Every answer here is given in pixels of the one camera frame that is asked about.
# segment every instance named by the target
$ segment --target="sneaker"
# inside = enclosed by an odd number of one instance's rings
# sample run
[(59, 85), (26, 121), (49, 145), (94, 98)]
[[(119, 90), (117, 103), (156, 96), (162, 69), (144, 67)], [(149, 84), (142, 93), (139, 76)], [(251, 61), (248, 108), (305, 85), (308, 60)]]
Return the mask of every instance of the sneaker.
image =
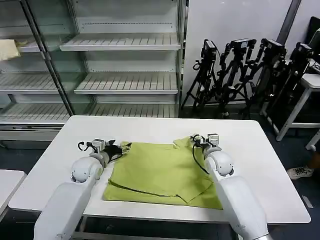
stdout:
[(286, 171), (289, 175), (289, 177), (292, 180), (297, 180), (299, 178), (308, 178), (311, 177), (312, 174), (314, 173), (313, 169), (301, 166), (301, 167), (295, 167), (291, 168), (288, 171)]

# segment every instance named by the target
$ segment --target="green cloth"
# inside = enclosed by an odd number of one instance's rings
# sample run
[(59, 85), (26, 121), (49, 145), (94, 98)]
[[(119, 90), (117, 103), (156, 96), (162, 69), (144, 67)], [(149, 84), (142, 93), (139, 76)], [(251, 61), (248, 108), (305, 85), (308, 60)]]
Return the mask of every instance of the green cloth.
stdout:
[[(202, 150), (194, 153), (203, 166)], [(115, 162), (103, 199), (222, 209), (210, 176), (193, 159), (189, 137), (174, 144), (133, 142)]]

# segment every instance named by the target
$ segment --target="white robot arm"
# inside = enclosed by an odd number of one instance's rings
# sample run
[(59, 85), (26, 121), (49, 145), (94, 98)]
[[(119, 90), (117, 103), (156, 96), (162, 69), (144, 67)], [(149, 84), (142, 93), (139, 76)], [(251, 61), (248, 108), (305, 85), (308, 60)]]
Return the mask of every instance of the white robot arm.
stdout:
[(272, 240), (267, 217), (245, 179), (237, 175), (231, 157), (218, 147), (219, 136), (199, 136), (197, 146), (204, 148), (204, 166), (210, 174), (224, 214), (233, 230), (244, 240)]
[(86, 151), (92, 153), (72, 165), (71, 181), (59, 185), (49, 199), (34, 226), (34, 240), (69, 240), (90, 200), (91, 191), (110, 161), (130, 150), (131, 144), (114, 145), (114, 140), (105, 142), (95, 139), (87, 142)]

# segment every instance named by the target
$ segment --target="metal shelf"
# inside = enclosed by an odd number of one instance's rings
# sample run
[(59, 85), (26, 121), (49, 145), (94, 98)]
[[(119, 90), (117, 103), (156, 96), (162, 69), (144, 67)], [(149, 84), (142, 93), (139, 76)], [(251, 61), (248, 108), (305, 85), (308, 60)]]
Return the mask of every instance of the metal shelf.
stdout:
[(177, 77), (170, 72), (89, 73), (74, 93), (175, 95), (178, 93)]
[(104, 104), (95, 105), (91, 116), (175, 118), (174, 104)]
[(63, 103), (12, 103), (0, 111), (1, 123), (65, 123), (69, 117)]
[(176, 33), (98, 33), (80, 34), (61, 51), (178, 51)]
[[(35, 38), (31, 35), (28, 36), (12, 36), (20, 53), (40, 53), (40, 49)], [(47, 50), (49, 52), (60, 50), (59, 46), (62, 42), (61, 37), (58, 35), (45, 36)]]
[(59, 94), (49, 73), (2, 73), (0, 93)]

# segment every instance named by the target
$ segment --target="floor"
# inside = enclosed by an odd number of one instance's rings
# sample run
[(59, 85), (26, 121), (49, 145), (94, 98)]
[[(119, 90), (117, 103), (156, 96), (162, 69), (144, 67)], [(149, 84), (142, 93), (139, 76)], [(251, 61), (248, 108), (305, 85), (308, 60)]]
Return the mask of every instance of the floor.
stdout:
[[(215, 107), (207, 107), (205, 114), (193, 116), (196, 118), (212, 118)], [(239, 119), (239, 106), (230, 108), (230, 118)], [(279, 156), (285, 169), (304, 165), (311, 157), (312, 152), (305, 149), (305, 145), (316, 132), (315, 129), (290, 130), (281, 141), (276, 142), (273, 129), (258, 114), (252, 111), (251, 118), (260, 123), (274, 150)], [(183, 118), (189, 118), (191, 110), (186, 108)], [(0, 148), (0, 169), (22, 170), (29, 173), (40, 158), (43, 149), (5, 149)], [(289, 224), (278, 227), (269, 227), (274, 240), (317, 239), (320, 226), (320, 172), (315, 172), (311, 178), (293, 181), (298, 193), (306, 196), (313, 208), (307, 207), (311, 216), (309, 224)], [(28, 212), (9, 211), (0, 223), (1, 239), (32, 240), (33, 227), (36, 215)], [(183, 238), (203, 240), (230, 240), (231, 230), (229, 225), (175, 223), (161, 221), (132, 221), (125, 219), (95, 219), (89, 218), (86, 225), (87, 232), (107, 233), (115, 235), (146, 236), (161, 238)]]

